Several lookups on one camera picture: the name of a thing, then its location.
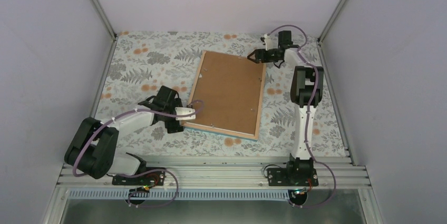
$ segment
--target wooden frame border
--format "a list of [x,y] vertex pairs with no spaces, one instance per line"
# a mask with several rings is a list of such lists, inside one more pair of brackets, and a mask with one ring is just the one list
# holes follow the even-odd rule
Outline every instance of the wooden frame border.
[[[200,58],[199,67],[197,69],[196,78],[194,79],[194,84],[192,85],[192,90],[191,90],[191,94],[189,95],[188,103],[191,103],[192,102],[192,98],[194,97],[194,93],[196,91],[197,81],[199,80],[200,71],[202,69],[202,64],[203,64],[203,61],[205,59],[206,52],[208,52],[208,51],[207,50],[203,50],[203,52],[202,52],[202,57]],[[261,84],[260,95],[259,95],[258,111],[257,111],[258,115],[256,117],[255,135],[250,135],[250,134],[246,134],[246,133],[237,133],[237,132],[234,132],[234,131],[220,129],[220,128],[210,128],[209,126],[198,125],[198,124],[194,124],[192,122],[191,123],[184,122],[182,125],[184,127],[186,127],[186,128],[192,128],[192,129],[201,130],[201,131],[207,131],[207,132],[212,132],[212,133],[219,133],[219,134],[224,134],[224,135],[228,135],[228,136],[231,136],[231,137],[250,139],[250,140],[258,140],[258,138],[259,138],[259,127],[260,127],[260,124],[261,124],[262,107],[263,107],[263,96],[264,96],[266,69],[267,69],[267,67],[264,64],[263,65],[263,76],[262,76],[262,81],[261,81],[262,84]]]

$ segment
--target table surface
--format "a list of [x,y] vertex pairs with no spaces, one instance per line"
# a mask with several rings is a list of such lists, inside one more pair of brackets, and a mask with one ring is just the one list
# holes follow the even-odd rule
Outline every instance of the table surface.
[[[136,104],[156,95],[160,86],[177,90],[186,104],[200,62],[202,50],[247,56],[263,48],[261,34],[205,32],[123,32],[112,58],[101,94],[97,119],[132,110]],[[302,36],[293,36],[303,44]],[[321,65],[315,39],[310,37],[304,56]],[[196,156],[288,156],[294,142],[295,111],[290,101],[293,68],[267,65],[260,134],[258,141],[232,138],[185,129],[167,134],[159,122],[136,130],[118,141],[117,151],[139,155]],[[314,118],[312,150],[315,156],[345,156],[329,91],[324,81],[323,99]]]

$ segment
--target black bracket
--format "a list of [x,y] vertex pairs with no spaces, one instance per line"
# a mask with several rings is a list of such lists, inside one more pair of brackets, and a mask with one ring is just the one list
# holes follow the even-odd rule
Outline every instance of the black bracket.
[[[315,71],[312,67],[295,67],[292,85],[290,87],[290,99],[301,108],[307,106],[309,103],[310,96],[314,90],[314,84],[317,85],[317,90],[315,92],[315,97],[310,104],[313,106],[318,106],[319,102],[321,102],[323,98],[324,71],[323,67],[321,66],[316,68],[318,72],[318,83],[315,83]],[[313,84],[307,85],[306,79],[310,80]]]
[[[147,167],[146,171],[154,170],[154,169],[163,169],[165,168],[154,168],[154,167]],[[157,175],[158,182],[155,184],[155,177],[153,174]],[[166,176],[166,173],[164,171],[155,171],[140,177],[136,178],[126,178],[121,176],[114,176],[112,180],[112,185],[114,186],[163,186],[164,185],[164,178]]]
[[297,186],[315,187],[318,186],[318,175],[314,169],[314,161],[294,159],[290,155],[285,168],[267,169],[268,185],[277,186]]
[[[138,103],[138,105],[143,105],[151,110],[169,114],[175,114],[176,107],[183,107],[181,99],[179,98],[179,93],[164,85],[160,87],[157,96],[150,96],[146,100]],[[175,118],[156,114],[152,125],[159,121],[164,122],[164,127],[167,129],[168,133],[178,133],[183,132],[184,130],[184,127],[180,124],[180,121],[176,120]]]

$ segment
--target glass panel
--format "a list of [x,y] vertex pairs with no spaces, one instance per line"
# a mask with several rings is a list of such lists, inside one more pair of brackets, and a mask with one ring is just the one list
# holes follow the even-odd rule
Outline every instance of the glass panel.
[[[306,204],[323,201],[329,190],[309,193]],[[328,204],[314,209],[292,208],[276,201],[183,201],[163,208],[128,207],[124,200],[68,200],[65,224],[229,224],[229,223],[366,223],[357,190],[337,190]]]

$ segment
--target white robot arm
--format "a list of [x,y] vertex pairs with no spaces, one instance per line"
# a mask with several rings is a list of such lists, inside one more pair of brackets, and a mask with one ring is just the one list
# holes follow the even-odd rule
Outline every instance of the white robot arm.
[[[118,139],[159,121],[164,122],[168,133],[182,132],[180,120],[195,119],[195,114],[202,108],[203,103],[197,111],[182,107],[178,92],[162,86],[156,96],[147,98],[134,110],[116,118],[103,121],[92,117],[84,119],[65,153],[64,161],[74,167],[73,175],[76,177],[88,174],[98,179],[106,174],[127,176],[142,173],[146,170],[144,160],[130,153],[115,152]],[[75,169],[84,173],[78,174]]]
[[[284,62],[294,66],[290,99],[295,105],[295,142],[286,168],[267,169],[269,186],[317,186],[318,176],[314,169],[314,160],[306,144],[310,146],[312,143],[313,119],[323,97],[323,68],[303,66],[304,62],[300,61],[293,50],[300,47],[291,41],[291,31],[278,33],[277,48],[273,48],[268,35],[264,35],[261,40],[265,42],[266,48],[254,50],[247,59],[255,63],[272,62],[277,68]],[[311,99],[314,87],[315,96]]]

